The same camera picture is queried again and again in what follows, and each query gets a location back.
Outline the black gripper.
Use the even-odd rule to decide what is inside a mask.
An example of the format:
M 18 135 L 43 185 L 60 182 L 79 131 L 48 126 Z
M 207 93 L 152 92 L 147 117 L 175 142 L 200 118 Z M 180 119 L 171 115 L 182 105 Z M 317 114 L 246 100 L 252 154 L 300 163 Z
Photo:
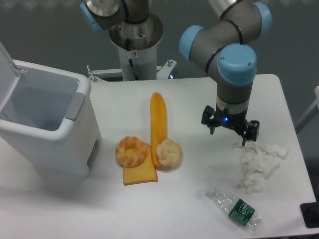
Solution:
M 213 135 L 217 127 L 225 127 L 235 131 L 243 138 L 242 146 L 250 139 L 259 136 L 260 122 L 257 120 L 247 121 L 249 101 L 238 104 L 227 103 L 223 100 L 216 101 L 216 108 L 207 105 L 202 113 L 201 123 L 210 129 Z

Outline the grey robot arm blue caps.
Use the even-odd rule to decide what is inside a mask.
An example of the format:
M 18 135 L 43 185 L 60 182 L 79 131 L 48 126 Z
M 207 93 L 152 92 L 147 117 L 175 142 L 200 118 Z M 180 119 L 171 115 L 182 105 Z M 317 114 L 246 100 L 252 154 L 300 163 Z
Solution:
M 216 107 L 206 106 L 201 122 L 210 131 L 222 126 L 244 142 L 256 141 L 260 123 L 246 119 L 257 67 L 248 44 L 270 29 L 271 12 L 250 0 L 212 0 L 210 5 L 220 22 L 211 29 L 190 26 L 179 41 L 181 54 L 217 84 Z M 118 48 L 124 80 L 156 78 L 163 24 L 147 0 L 84 0 L 80 9 L 88 25 L 95 32 L 107 31 Z

